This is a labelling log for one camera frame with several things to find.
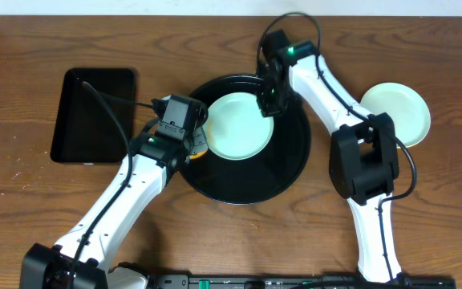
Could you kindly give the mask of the light green plate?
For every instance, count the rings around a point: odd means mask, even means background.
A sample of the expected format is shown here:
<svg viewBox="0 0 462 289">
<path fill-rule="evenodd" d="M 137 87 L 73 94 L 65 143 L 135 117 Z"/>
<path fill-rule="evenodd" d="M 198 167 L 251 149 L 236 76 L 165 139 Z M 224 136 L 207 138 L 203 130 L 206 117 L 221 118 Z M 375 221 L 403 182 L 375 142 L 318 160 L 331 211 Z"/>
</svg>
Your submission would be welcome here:
<svg viewBox="0 0 462 289">
<path fill-rule="evenodd" d="M 370 88 L 360 104 L 375 115 L 387 113 L 395 135 L 406 147 L 415 146 L 428 134 L 431 113 L 418 92 L 401 83 L 380 83 Z"/>
<path fill-rule="evenodd" d="M 232 92 L 209 106 L 203 132 L 212 153 L 241 161 L 267 146 L 274 133 L 274 118 L 262 115 L 254 94 Z"/>
</svg>

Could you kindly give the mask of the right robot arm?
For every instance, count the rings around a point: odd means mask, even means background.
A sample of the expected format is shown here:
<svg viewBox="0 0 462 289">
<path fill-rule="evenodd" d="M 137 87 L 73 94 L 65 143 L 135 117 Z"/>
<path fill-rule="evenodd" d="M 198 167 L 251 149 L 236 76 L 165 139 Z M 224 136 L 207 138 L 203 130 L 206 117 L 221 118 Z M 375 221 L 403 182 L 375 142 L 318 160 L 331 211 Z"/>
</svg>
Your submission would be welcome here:
<svg viewBox="0 0 462 289">
<path fill-rule="evenodd" d="M 305 100 L 330 134 L 329 174 L 338 194 L 351 208 L 359 244 L 358 269 L 371 282 L 395 280 L 401 267 L 395 254 L 390 209 L 379 208 L 394 190 L 399 175 L 395 131 L 388 114 L 374 116 L 330 72 L 310 42 L 266 40 L 258 75 L 265 86 L 257 95 L 263 116 L 283 114 L 297 99 Z"/>
</svg>

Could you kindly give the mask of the green yellow sponge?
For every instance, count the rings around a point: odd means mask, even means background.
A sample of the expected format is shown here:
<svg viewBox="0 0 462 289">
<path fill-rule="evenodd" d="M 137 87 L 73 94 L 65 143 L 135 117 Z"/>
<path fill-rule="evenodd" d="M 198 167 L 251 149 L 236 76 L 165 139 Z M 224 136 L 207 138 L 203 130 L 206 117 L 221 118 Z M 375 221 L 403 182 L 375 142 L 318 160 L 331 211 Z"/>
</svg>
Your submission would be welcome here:
<svg viewBox="0 0 462 289">
<path fill-rule="evenodd" d="M 200 126 L 193 132 L 193 147 L 192 152 L 190 153 L 189 158 L 191 160 L 202 157 L 209 150 L 209 141 L 206 136 L 205 129 L 203 126 Z"/>
</svg>

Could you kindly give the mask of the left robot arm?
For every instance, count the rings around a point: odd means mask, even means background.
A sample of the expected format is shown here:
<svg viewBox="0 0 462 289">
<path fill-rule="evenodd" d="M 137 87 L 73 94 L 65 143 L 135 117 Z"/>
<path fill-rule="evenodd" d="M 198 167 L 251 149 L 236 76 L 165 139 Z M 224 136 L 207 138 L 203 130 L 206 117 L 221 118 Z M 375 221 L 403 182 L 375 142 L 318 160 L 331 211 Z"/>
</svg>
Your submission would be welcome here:
<svg viewBox="0 0 462 289">
<path fill-rule="evenodd" d="M 171 95 L 153 100 L 158 127 L 126 143 L 118 173 L 87 214 L 52 247 L 35 243 L 21 268 L 21 288 L 106 288 L 116 252 L 148 203 L 184 167 L 206 104 Z"/>
</svg>

